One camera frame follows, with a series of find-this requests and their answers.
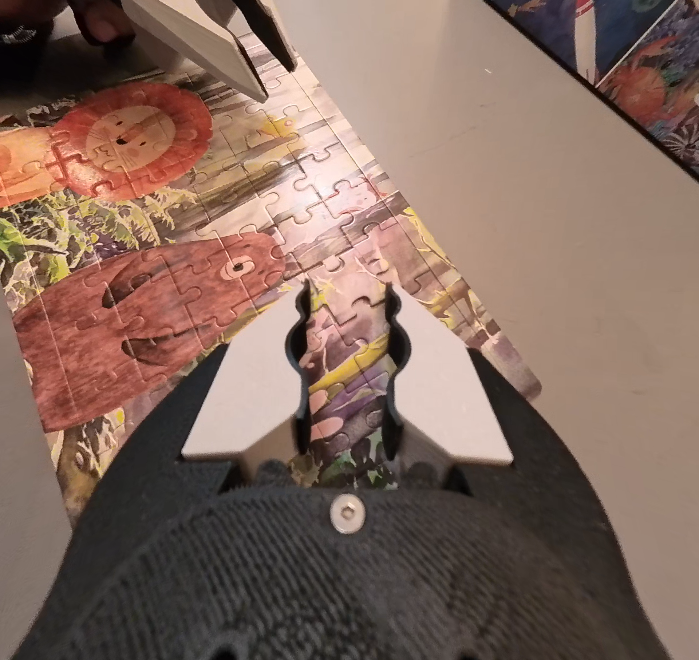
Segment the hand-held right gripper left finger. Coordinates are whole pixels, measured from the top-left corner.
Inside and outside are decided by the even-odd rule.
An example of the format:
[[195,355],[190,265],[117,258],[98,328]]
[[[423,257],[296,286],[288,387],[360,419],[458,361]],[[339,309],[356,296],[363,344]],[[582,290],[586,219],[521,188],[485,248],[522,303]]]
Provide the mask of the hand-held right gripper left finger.
[[230,461],[243,476],[288,463],[310,446],[308,350],[311,289],[305,281],[237,333],[182,447],[187,461]]

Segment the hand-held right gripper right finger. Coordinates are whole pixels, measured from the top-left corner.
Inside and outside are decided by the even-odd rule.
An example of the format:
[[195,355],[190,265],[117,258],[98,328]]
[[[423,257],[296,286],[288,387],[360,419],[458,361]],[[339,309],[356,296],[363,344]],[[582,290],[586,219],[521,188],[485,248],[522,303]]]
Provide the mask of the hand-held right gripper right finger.
[[418,463],[438,478],[462,464],[511,466],[512,451],[463,341],[401,286],[387,286],[385,318],[394,369],[382,444],[397,477]]

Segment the illustrated puzzle box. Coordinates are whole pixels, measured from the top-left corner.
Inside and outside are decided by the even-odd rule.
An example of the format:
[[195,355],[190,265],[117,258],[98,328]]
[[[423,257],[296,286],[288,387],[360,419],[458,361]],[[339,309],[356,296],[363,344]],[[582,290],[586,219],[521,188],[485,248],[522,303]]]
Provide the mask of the illustrated puzzle box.
[[488,0],[698,174],[698,0]]

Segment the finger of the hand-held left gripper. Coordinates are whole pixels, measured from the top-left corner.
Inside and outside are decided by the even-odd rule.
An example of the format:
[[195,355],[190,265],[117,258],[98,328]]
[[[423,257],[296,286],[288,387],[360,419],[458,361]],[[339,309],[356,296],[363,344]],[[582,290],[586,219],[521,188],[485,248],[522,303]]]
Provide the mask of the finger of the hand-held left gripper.
[[268,92],[238,38],[197,0],[121,0],[132,23],[229,87],[263,103]]
[[267,47],[284,69],[294,71],[298,67],[296,56],[272,9],[263,0],[230,0],[242,12],[254,34]]

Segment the forest animal jigsaw puzzle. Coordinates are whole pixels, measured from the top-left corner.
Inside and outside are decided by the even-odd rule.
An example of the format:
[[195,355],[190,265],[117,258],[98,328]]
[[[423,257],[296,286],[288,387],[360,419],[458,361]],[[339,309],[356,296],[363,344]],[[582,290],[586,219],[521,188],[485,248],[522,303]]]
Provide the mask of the forest animal jigsaw puzzle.
[[527,399],[542,386],[303,61],[267,103],[194,68],[1,109],[1,290],[75,526],[139,424],[312,289],[304,485],[390,487],[378,419],[400,285]]

